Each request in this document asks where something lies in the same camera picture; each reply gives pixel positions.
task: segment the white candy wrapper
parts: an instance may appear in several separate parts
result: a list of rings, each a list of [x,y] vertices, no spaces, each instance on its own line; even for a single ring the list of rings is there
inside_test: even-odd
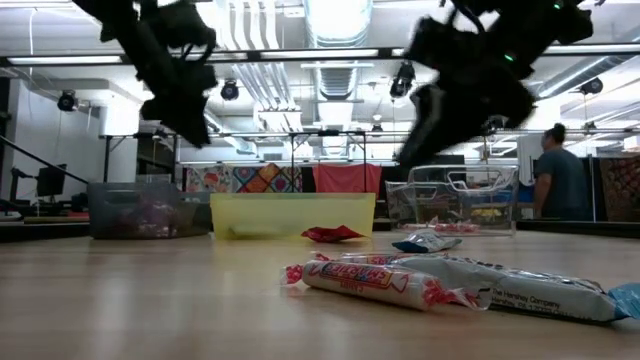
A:
[[[605,293],[589,280],[452,256],[421,255],[392,264],[432,274],[445,288],[490,287],[492,308],[594,322],[640,319],[640,284],[626,284]]]
[[[282,285],[300,280],[311,287],[423,311],[444,303],[484,310],[491,297],[488,289],[445,289],[436,277],[399,266],[312,260],[283,270]]]
[[[431,229],[416,230],[406,239],[392,243],[405,253],[434,253],[448,250],[462,243],[462,239],[443,238]]]

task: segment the yellow plastic bin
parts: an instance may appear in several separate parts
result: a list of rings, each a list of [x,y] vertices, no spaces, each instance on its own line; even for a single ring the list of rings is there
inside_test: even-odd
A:
[[[373,193],[216,193],[210,203],[217,239],[285,239],[341,225],[371,237],[375,200]]]

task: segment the plastic basket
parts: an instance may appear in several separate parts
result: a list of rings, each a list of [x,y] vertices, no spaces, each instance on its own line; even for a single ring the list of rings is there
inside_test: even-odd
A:
[[[373,231],[373,193],[211,194],[217,239],[300,238],[312,227]]]
[[[183,201],[173,184],[95,183],[88,197],[95,239],[166,239],[211,228],[208,206]]]
[[[443,235],[511,236],[518,185],[517,166],[429,165],[410,171],[403,192],[417,227]]]

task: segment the blue candy wrapper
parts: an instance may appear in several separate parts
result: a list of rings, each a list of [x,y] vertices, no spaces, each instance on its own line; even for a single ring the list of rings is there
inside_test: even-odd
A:
[[[391,245],[405,253],[425,254],[448,250],[461,243],[462,239],[443,238],[431,229],[420,229]]]

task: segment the person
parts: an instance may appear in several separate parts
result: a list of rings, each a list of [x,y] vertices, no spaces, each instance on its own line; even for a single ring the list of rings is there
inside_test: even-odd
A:
[[[587,179],[582,161],[562,147],[566,128],[555,124],[542,137],[544,153],[535,168],[534,208],[537,218],[586,221]]]

